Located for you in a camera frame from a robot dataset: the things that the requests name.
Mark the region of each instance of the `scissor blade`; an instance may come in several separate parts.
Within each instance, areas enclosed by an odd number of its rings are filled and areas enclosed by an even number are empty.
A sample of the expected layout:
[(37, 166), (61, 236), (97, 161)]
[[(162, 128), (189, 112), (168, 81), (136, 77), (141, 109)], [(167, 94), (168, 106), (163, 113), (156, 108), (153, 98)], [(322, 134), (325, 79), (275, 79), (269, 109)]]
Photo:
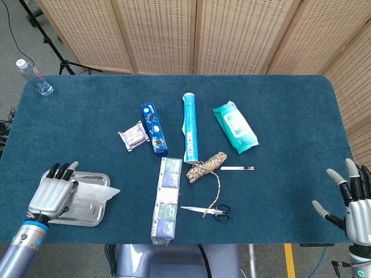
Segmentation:
[(180, 208), (185, 210), (197, 211), (198, 213), (205, 213), (205, 211), (207, 210), (206, 208), (202, 207), (180, 207)]

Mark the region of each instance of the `stainless steel tray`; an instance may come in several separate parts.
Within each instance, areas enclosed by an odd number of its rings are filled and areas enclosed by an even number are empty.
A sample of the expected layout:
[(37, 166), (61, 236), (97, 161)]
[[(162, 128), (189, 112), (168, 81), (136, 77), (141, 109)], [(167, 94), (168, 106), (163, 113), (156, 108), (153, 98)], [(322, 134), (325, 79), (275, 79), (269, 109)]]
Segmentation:
[[(46, 177), (49, 170), (44, 173), (42, 180)], [(102, 173), (90, 173), (75, 171), (71, 181), (78, 181), (79, 184), (96, 184), (110, 186), (110, 178)], [(96, 226), (102, 221), (106, 203), (97, 201), (93, 194), (77, 193), (70, 207), (70, 210), (54, 220), (49, 221), (53, 224), (76, 225), (76, 226)]]

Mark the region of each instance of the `blue table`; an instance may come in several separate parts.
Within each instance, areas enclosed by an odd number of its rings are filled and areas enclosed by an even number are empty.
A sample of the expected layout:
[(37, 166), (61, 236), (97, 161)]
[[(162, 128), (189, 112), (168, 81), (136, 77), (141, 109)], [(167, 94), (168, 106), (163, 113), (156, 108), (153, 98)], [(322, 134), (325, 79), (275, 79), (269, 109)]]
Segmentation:
[[(351, 151), (334, 91), (322, 76), (48, 76), (54, 93), (27, 84), (0, 161), (0, 241), (9, 242), (26, 217), (42, 173), (56, 162), (79, 161), (78, 170), (101, 172), (121, 192), (107, 203), (92, 228), (52, 225), (47, 242), (150, 243), (160, 158), (150, 144), (131, 153), (117, 135), (143, 120), (141, 105), (154, 102), (168, 157), (182, 158), (182, 95), (196, 95), (199, 158), (227, 153), (225, 166), (255, 171), (220, 171), (220, 202), (231, 221), (179, 209), (174, 244), (345, 242), (344, 232), (312, 208), (318, 199), (344, 214), (332, 167), (344, 176)], [(212, 109), (236, 103), (260, 145), (237, 155)], [(180, 206), (206, 207), (217, 191), (214, 176), (189, 184), (183, 163)]]

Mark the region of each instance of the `twine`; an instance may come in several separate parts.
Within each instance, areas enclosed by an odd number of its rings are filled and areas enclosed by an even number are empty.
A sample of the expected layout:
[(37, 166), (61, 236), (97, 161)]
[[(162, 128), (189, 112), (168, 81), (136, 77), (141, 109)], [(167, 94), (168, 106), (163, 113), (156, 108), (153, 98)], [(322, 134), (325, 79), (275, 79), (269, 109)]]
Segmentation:
[(190, 183), (195, 182), (198, 178), (201, 178), (203, 175), (206, 174), (213, 174), (216, 177), (216, 180), (218, 182), (218, 193), (216, 195), (215, 200), (211, 203), (211, 205), (206, 209), (204, 214), (202, 215), (202, 218), (205, 217), (205, 215), (208, 213), (208, 210), (211, 209), (215, 203), (219, 199), (219, 194), (220, 194), (220, 180), (217, 174), (215, 174), (213, 171), (215, 169), (218, 169), (220, 165), (223, 164), (223, 162), (226, 160), (227, 154), (224, 152), (218, 152), (215, 154), (212, 158), (207, 160), (205, 163), (204, 162), (198, 162), (196, 164), (192, 165), (192, 168), (188, 171), (187, 173), (187, 178), (189, 179)]

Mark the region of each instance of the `wicker screen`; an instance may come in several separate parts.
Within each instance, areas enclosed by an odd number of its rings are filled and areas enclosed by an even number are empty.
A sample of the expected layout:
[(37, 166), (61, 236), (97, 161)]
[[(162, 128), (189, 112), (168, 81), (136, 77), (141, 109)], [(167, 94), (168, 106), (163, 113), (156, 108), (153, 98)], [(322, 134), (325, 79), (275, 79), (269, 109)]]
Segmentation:
[(82, 65), (131, 72), (109, 0), (39, 0), (40, 8)]
[(357, 164), (371, 169), (371, 125), (354, 136), (349, 137), (353, 157)]
[(371, 24), (327, 72), (345, 129), (371, 116)]
[(195, 73), (261, 73), (281, 27), (290, 21), (292, 2), (199, 0)]
[(304, 1), (303, 12), (285, 36), (269, 73), (317, 74), (370, 11), (371, 0)]
[(138, 73), (189, 74), (195, 0), (112, 0)]

